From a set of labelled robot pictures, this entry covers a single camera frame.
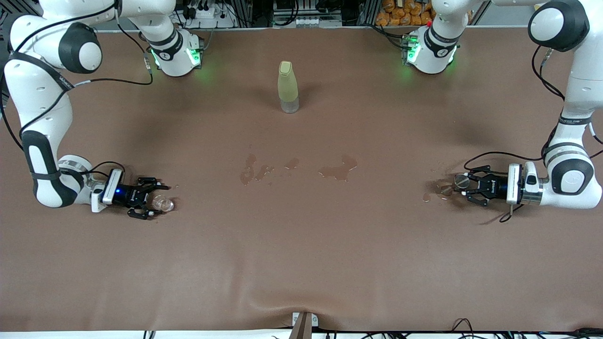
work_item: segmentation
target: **brown tablecloth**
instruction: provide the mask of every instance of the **brown tablecloth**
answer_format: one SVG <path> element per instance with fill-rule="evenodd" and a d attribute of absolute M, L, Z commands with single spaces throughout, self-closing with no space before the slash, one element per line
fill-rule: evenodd
<path fill-rule="evenodd" d="M 94 77 L 146 80 L 130 41 L 100 39 Z M 2 131 L 0 329 L 273 328 L 300 310 L 339 330 L 602 327 L 601 208 L 528 206 L 499 224 L 503 202 L 435 194 L 481 152 L 538 156 L 562 102 L 531 74 L 534 48 L 525 29 L 467 30 L 429 76 L 372 30 L 219 32 L 190 75 L 75 89 L 60 155 L 156 176 L 177 209 L 45 208 Z M 562 90 L 571 59 L 545 67 Z M 294 115 L 279 107 L 281 60 L 299 82 Z M 274 169 L 245 186 L 251 154 L 254 175 Z M 319 173 L 354 161 L 348 182 Z"/>

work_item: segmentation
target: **brown table surface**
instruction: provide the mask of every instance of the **brown table surface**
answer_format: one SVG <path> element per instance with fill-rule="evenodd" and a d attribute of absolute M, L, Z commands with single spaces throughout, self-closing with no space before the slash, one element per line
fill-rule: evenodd
<path fill-rule="evenodd" d="M 100 40 L 94 77 L 146 80 L 123 35 Z M 41 206 L 2 131 L 0 329 L 275 328 L 299 310 L 356 331 L 459 317 L 477 330 L 602 327 L 601 208 L 528 206 L 499 224 L 503 202 L 434 194 L 481 152 L 538 156 L 562 105 L 531 73 L 525 29 L 467 30 L 462 44 L 429 76 L 372 30 L 219 32 L 200 71 L 74 90 L 60 155 L 171 185 L 177 209 L 153 221 Z M 571 58 L 545 68 L 561 90 Z M 298 78 L 295 115 L 280 111 L 281 60 Z M 244 186 L 251 154 L 256 174 L 274 170 Z M 358 162 L 349 182 L 319 174 L 344 154 Z"/>

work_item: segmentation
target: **table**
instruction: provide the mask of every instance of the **table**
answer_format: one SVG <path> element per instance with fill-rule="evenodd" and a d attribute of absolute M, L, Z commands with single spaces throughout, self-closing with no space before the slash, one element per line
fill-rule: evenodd
<path fill-rule="evenodd" d="M 147 79 L 126 37 L 100 41 L 94 77 Z M 177 208 L 153 221 L 45 208 L 1 132 L 0 329 L 276 328 L 294 311 L 348 331 L 603 327 L 600 207 L 528 206 L 499 224 L 503 202 L 436 195 L 479 153 L 539 154 L 562 102 L 531 73 L 534 48 L 525 29 L 468 29 L 430 76 L 372 30 L 219 32 L 200 71 L 75 89 L 60 155 L 156 176 Z M 279 107 L 281 60 L 294 115 Z M 553 54 L 545 77 L 564 91 L 570 64 Z M 250 155 L 255 175 L 274 169 L 244 185 Z M 347 182 L 323 178 L 342 156 L 357 162 Z"/>

